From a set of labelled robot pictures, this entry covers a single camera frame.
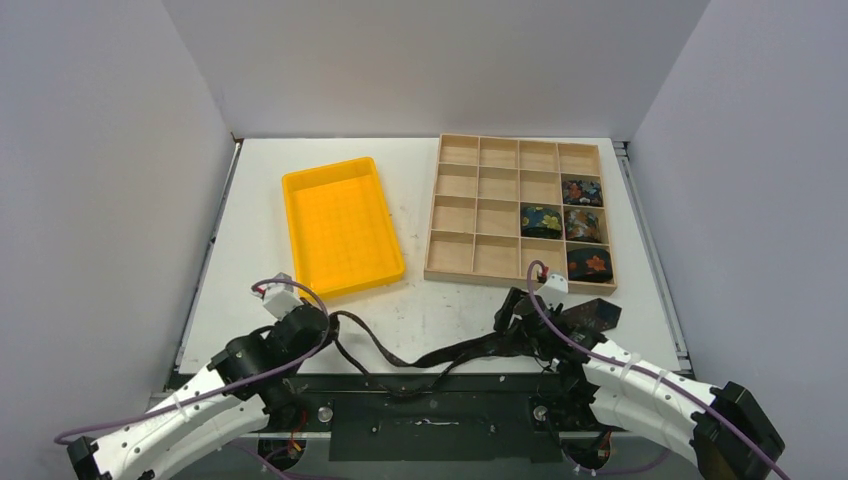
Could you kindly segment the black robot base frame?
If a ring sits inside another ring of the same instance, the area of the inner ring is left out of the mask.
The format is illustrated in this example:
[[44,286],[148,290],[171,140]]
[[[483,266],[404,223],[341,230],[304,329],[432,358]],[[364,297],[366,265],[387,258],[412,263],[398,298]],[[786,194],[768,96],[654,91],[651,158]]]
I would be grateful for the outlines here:
[[280,467],[319,445],[336,462],[558,463],[565,444],[604,445],[607,427],[554,374],[304,374],[282,419],[243,436]]

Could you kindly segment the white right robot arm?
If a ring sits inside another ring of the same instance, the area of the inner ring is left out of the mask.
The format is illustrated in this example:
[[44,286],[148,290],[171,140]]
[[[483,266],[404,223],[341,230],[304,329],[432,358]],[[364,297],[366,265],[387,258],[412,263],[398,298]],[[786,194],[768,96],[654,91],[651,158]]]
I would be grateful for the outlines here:
[[513,288],[494,315],[512,356],[549,361],[557,400],[577,428],[637,434],[688,460],[705,479],[764,479],[786,444],[745,387],[702,383],[642,359],[605,336],[622,313],[601,298],[566,308]]

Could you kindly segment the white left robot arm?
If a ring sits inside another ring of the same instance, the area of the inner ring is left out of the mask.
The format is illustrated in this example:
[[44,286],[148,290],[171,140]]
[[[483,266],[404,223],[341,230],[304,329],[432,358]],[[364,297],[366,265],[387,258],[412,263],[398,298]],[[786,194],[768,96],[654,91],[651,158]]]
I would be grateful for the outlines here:
[[290,428],[301,412],[289,379],[337,337],[338,323],[302,304],[230,340],[194,377],[138,419],[66,448],[79,479],[166,479],[239,436]]

